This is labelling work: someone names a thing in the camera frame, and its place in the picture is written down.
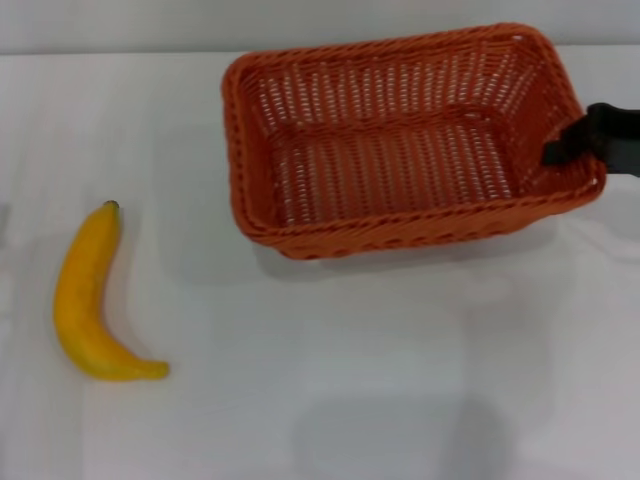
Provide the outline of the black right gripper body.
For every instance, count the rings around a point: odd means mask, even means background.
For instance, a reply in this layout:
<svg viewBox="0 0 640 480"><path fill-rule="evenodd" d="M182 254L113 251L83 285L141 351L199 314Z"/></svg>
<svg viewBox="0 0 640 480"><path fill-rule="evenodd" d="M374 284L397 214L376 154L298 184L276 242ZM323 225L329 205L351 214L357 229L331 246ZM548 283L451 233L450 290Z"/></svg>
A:
<svg viewBox="0 0 640 480"><path fill-rule="evenodd" d="M587 108L589 148L609 174L639 177L639 117L608 103Z"/></svg>

